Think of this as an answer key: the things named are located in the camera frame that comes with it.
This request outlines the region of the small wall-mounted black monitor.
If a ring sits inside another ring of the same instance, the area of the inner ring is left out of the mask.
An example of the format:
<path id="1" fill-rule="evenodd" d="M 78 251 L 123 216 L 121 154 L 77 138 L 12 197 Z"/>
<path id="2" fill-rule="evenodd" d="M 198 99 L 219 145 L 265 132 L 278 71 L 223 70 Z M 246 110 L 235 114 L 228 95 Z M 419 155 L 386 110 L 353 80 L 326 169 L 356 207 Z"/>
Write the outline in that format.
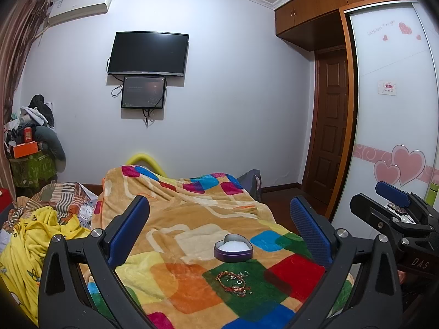
<path id="1" fill-rule="evenodd" d="M 126 76 L 121 96 L 122 109 L 163 109 L 166 79 L 156 76 Z"/>

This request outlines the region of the brown wooden door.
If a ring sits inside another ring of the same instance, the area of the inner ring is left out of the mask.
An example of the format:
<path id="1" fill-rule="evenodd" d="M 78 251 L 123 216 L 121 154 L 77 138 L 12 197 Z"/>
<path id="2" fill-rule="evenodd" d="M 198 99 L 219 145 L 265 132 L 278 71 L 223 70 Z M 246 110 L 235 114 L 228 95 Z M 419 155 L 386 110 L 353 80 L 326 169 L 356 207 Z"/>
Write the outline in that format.
<path id="1" fill-rule="evenodd" d="M 347 124 L 348 86 L 346 50 L 318 52 L 303 190 L 325 205 L 330 202 L 339 173 Z"/>

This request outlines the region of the striped patterned quilt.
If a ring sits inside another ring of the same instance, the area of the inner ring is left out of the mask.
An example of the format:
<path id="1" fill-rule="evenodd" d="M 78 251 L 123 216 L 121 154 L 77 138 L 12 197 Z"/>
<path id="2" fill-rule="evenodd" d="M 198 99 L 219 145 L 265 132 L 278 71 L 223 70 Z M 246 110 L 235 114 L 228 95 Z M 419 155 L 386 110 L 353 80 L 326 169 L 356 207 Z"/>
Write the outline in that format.
<path id="1" fill-rule="evenodd" d="M 13 226 L 20 218 L 29 218 L 39 208 L 51 206 L 57 212 L 60 224 L 67 223 L 71 216 L 76 215 L 80 225 L 91 229 L 92 216 L 97 205 L 97 195 L 81 183 L 50 183 L 30 198 L 20 196 L 1 215 L 1 227 L 12 232 Z"/>

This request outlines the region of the white wall air conditioner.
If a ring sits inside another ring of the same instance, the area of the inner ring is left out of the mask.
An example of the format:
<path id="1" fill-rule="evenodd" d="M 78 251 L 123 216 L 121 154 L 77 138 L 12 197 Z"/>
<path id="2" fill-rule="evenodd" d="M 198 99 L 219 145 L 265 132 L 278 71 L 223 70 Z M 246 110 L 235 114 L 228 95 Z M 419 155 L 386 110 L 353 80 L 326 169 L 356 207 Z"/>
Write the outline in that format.
<path id="1" fill-rule="evenodd" d="M 112 0 L 59 0 L 54 2 L 48 17 L 50 26 L 108 12 Z"/>

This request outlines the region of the pile of clothes and boxes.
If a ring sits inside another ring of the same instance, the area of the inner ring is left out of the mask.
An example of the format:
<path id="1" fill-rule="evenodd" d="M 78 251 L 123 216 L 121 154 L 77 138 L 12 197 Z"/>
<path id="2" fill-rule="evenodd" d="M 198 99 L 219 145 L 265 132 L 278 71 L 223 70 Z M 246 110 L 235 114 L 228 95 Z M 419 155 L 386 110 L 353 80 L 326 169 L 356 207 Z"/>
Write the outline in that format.
<path id="1" fill-rule="evenodd" d="M 57 172 L 63 172 L 66 153 L 55 131 L 53 104 L 46 101 L 42 94 L 35 94 L 28 106 L 19 108 L 19 116 L 4 126 L 5 146 L 9 156 L 13 156 L 13 147 L 25 143 L 25 130 L 30 131 L 30 141 L 35 141 L 39 150 L 54 159 Z"/>

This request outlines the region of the yellow cartoon blanket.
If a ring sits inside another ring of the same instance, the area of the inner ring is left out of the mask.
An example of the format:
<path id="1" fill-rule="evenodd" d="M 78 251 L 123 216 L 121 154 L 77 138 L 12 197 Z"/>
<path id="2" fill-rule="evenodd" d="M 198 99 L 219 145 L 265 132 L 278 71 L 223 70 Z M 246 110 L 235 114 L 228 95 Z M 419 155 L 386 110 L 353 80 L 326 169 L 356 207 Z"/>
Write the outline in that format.
<path id="1" fill-rule="evenodd" d="M 35 210 L 14 225 L 10 242 L 1 253 L 1 279 L 34 324 L 38 323 L 40 281 L 50 240 L 56 234 L 70 240 L 89 233 L 76 215 L 67 223 L 59 223 L 57 211 L 50 206 Z"/>

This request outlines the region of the colourful patchwork fleece blanket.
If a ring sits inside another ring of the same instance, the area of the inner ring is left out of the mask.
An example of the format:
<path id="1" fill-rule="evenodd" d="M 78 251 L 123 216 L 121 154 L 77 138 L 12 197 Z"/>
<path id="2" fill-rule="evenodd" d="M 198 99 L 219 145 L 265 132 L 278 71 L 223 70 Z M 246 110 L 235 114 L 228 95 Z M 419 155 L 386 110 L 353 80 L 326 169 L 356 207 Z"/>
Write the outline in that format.
<path id="1" fill-rule="evenodd" d="M 283 328 L 325 269 L 300 236 L 225 173 L 171 179 L 142 166 L 110 169 L 92 216 L 105 228 L 135 196 L 150 216 L 117 276 L 157 328 Z M 246 262 L 217 260 L 229 233 L 254 252 Z"/>

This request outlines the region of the green patterned cloth-covered stand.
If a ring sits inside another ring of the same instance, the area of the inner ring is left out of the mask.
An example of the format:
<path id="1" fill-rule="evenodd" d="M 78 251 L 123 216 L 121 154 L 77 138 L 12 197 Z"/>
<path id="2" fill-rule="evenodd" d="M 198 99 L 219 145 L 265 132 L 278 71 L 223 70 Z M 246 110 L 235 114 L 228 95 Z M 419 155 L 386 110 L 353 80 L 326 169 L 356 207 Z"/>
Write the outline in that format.
<path id="1" fill-rule="evenodd" d="M 9 159 L 16 196 L 31 198 L 44 186 L 57 181 L 55 159 L 48 152 Z"/>

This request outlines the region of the large wall-mounted black television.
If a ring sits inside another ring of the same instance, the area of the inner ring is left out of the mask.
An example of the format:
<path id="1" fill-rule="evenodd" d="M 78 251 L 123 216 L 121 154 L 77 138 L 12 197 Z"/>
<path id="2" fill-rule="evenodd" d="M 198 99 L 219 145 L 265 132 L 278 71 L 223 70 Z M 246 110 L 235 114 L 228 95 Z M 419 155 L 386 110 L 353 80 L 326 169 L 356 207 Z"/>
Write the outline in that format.
<path id="1" fill-rule="evenodd" d="M 117 32 L 109 75 L 184 76 L 189 35 L 152 31 Z"/>

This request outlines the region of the yellow curved foam bed rail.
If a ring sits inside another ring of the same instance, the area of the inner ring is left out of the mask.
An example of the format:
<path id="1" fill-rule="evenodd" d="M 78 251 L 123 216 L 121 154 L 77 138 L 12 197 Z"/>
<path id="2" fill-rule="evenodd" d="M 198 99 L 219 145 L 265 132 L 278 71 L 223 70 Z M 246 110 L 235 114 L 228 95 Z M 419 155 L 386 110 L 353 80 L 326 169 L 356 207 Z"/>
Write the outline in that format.
<path id="1" fill-rule="evenodd" d="M 126 163 L 129 165 L 144 164 L 144 165 L 148 166 L 154 173 L 157 173 L 158 175 L 161 175 L 163 177 L 167 176 L 167 174 L 159 166 L 157 161 L 145 153 L 138 153 L 138 154 L 133 155 L 130 159 L 128 159 L 128 161 Z"/>

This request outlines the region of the striped pink brown curtain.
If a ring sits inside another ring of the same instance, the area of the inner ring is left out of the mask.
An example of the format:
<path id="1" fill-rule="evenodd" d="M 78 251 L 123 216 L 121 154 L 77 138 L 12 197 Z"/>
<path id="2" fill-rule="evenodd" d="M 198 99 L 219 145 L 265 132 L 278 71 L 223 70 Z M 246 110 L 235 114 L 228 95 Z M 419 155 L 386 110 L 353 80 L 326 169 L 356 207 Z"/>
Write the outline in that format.
<path id="1" fill-rule="evenodd" d="M 17 0 L 1 21 L 1 126 L 13 111 L 13 97 L 40 26 L 45 22 L 51 0 Z"/>

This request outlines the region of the orange box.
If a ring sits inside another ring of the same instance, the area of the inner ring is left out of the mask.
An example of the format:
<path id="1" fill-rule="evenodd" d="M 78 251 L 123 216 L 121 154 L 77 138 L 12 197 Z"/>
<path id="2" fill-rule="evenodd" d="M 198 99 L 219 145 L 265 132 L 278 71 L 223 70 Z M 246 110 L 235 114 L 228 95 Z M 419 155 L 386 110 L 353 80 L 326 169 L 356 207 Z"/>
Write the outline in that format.
<path id="1" fill-rule="evenodd" d="M 15 159 L 27 157 L 36 154 L 38 151 L 38 143 L 36 141 L 22 143 L 13 147 L 13 157 Z"/>

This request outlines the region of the dark grey purple bag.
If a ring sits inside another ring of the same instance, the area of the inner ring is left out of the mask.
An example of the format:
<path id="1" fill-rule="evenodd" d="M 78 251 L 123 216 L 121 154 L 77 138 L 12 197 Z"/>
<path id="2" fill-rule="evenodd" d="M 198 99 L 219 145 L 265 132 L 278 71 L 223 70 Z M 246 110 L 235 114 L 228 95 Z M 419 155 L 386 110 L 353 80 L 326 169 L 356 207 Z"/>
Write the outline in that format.
<path id="1" fill-rule="evenodd" d="M 252 169 L 244 175 L 238 177 L 237 180 L 254 200 L 261 202 L 262 180 L 259 169 Z"/>

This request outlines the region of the purple heart-shaped tin box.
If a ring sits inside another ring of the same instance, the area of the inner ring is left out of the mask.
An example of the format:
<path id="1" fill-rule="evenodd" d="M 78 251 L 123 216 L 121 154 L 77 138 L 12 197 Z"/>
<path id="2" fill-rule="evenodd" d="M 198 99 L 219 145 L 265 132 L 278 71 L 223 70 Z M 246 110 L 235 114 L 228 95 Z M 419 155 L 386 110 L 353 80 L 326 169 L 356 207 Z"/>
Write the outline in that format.
<path id="1" fill-rule="evenodd" d="M 244 236 L 229 233 L 224 239 L 217 241 L 213 255 L 217 260 L 226 263 L 246 262 L 253 257 L 253 246 Z"/>

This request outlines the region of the white heart-print sliding wardrobe door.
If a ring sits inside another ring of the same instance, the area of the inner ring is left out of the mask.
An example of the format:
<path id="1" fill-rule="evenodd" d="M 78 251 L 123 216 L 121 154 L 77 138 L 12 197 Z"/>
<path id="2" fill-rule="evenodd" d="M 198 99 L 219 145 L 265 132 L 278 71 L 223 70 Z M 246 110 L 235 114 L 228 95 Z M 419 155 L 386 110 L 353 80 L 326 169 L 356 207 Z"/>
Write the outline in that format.
<path id="1" fill-rule="evenodd" d="M 376 230 L 350 211 L 383 180 L 425 197 L 438 180 L 438 31 L 418 2 L 347 12 L 356 61 L 356 131 L 347 180 L 332 225 L 360 238 Z"/>

